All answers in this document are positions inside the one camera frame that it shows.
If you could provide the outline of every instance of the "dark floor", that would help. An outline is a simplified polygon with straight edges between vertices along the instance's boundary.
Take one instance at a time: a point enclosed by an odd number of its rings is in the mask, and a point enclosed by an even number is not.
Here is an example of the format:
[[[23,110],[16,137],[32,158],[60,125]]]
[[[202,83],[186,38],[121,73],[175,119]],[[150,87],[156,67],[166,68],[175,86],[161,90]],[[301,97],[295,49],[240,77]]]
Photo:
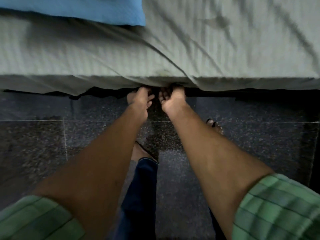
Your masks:
[[[309,185],[319,111],[308,101],[264,96],[189,97],[203,120],[213,118],[225,135],[276,172]],[[114,97],[0,93],[0,209],[30,191],[73,157],[126,108]],[[212,238],[208,206],[173,125],[158,103],[138,140],[159,153],[158,238]],[[123,192],[133,175],[131,163]]]

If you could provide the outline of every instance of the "blue cloth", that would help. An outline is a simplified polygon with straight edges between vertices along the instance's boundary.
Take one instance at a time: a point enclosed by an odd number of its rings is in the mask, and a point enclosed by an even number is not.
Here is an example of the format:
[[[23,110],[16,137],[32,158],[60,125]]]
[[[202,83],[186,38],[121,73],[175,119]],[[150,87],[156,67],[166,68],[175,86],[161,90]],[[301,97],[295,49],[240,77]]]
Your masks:
[[[134,178],[121,205],[120,220],[114,240],[156,239],[156,189],[158,164],[150,158],[141,158]],[[217,240],[225,236],[210,211]]]
[[[146,25],[142,0],[0,0],[0,7],[113,25]]]

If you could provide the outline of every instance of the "jeans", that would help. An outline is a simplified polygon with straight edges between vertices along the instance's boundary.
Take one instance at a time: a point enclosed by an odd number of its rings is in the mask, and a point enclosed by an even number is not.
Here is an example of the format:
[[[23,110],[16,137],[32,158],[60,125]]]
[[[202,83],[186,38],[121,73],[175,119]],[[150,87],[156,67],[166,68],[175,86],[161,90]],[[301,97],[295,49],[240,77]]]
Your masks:
[[[156,239],[156,188],[158,163],[144,157],[138,161],[134,178],[121,205],[114,240]],[[216,239],[226,239],[216,218],[210,216]]]

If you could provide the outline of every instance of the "mattress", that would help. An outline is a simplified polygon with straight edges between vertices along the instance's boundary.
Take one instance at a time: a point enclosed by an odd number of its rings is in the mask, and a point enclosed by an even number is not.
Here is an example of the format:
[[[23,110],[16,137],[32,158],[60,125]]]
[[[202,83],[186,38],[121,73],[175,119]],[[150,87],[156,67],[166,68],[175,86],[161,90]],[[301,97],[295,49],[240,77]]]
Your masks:
[[[0,11],[0,89],[320,89],[320,0],[143,0],[146,27]]]

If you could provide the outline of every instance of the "blue pillow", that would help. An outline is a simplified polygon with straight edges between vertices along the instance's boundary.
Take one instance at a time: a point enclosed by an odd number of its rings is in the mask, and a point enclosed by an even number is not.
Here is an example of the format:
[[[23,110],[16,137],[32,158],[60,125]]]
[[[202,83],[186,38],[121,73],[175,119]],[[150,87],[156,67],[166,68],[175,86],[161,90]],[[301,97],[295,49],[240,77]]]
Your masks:
[[[114,25],[146,25],[142,0],[0,0],[0,7]]]

